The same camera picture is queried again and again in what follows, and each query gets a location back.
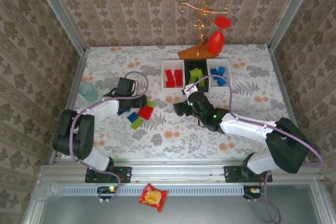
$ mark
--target red toy piece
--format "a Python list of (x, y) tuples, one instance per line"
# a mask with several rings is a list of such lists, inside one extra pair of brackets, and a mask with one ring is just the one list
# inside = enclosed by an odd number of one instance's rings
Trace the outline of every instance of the red toy piece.
[(148, 121), (149, 118), (151, 118), (153, 110), (154, 109), (152, 107), (149, 107), (149, 106), (142, 107), (138, 112), (138, 116), (141, 116), (142, 118), (144, 118)]
[(182, 77), (175, 78), (175, 81), (176, 81), (176, 86), (177, 86), (177, 87), (180, 87), (180, 86), (183, 85)]
[(173, 81), (174, 80), (171, 70), (166, 70), (166, 75), (167, 75), (168, 81), (171, 81), (171, 80)]
[(175, 78), (182, 78), (182, 70), (181, 69), (176, 69), (174, 71), (174, 77)]
[(166, 86), (167, 86), (167, 88), (175, 87), (175, 81), (174, 80), (166, 81)]
[(176, 80), (176, 86), (177, 87), (181, 87), (183, 85), (183, 81), (182, 80)]

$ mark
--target blue block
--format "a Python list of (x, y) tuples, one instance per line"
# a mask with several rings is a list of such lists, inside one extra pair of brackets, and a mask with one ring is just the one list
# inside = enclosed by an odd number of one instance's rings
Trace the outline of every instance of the blue block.
[(223, 79), (218, 78), (217, 83), (218, 83), (219, 86), (224, 86), (226, 84), (226, 81), (224, 81)]
[(138, 114), (136, 114), (135, 112), (133, 112), (127, 118), (128, 118), (128, 120), (130, 120), (131, 123), (134, 123), (136, 121), (136, 119), (138, 119), (138, 117), (139, 117)]
[(219, 75), (219, 76), (223, 76), (223, 75), (224, 75), (224, 72), (225, 72), (225, 68), (224, 68), (224, 67), (219, 67), (218, 75)]
[(217, 69), (215, 69), (215, 68), (210, 69), (210, 73), (211, 73), (211, 74), (218, 74), (218, 73), (217, 73)]

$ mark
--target red snack bag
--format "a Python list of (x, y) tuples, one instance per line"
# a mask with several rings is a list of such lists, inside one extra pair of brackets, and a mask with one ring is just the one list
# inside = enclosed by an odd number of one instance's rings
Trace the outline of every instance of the red snack bag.
[(161, 212), (167, 198), (168, 191), (160, 191), (151, 184), (147, 184), (139, 199), (140, 204), (156, 207)]

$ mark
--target wall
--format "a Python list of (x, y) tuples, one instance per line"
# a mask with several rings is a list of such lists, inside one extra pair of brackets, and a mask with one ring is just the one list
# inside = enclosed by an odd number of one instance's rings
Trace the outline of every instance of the wall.
[(0, 223), (19, 223), (78, 56), (46, 0), (0, 0)]
[(304, 0), (275, 51), (298, 124), (336, 206), (336, 0)]
[[(197, 44), (193, 12), (177, 10), (178, 3), (200, 0), (61, 0), (86, 47)], [(289, 0), (218, 0), (214, 9), (231, 4), (228, 44), (269, 42)], [(214, 25), (206, 26), (209, 36)]]

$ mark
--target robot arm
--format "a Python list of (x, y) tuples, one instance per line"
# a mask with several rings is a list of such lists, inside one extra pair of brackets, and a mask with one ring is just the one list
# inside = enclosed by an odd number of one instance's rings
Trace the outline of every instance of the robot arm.
[(257, 122), (265, 126), (239, 121), (228, 110), (214, 108), (205, 94), (198, 91), (196, 86), (187, 91), (191, 86), (192, 84), (184, 89), (187, 101), (174, 104), (175, 112), (179, 116), (183, 114), (186, 116), (193, 115), (212, 132), (244, 136), (258, 141), (265, 147), (260, 152), (249, 154), (243, 162), (244, 167), (242, 168), (248, 169), (254, 174), (261, 174), (277, 168), (289, 173), (298, 172), (309, 150), (295, 140), (266, 127), (266, 125), (277, 127), (310, 144), (308, 139), (289, 119), (281, 118), (277, 122), (266, 122), (239, 116), (240, 119)]
[[(130, 97), (135, 95), (136, 88), (134, 80), (120, 78), (118, 87), (112, 89), (104, 97)], [(94, 124), (99, 124), (111, 115), (120, 115), (130, 108), (142, 108), (146, 104), (146, 95), (130, 100), (107, 99), (105, 101), (103, 99), (99, 105), (82, 114), (76, 122), (76, 131), (73, 134), (72, 150), (74, 156), (97, 170), (112, 172), (114, 170), (113, 159), (100, 153), (93, 145)], [(77, 111), (64, 110), (57, 127), (53, 149), (65, 155), (70, 155), (70, 128), (76, 115)]]

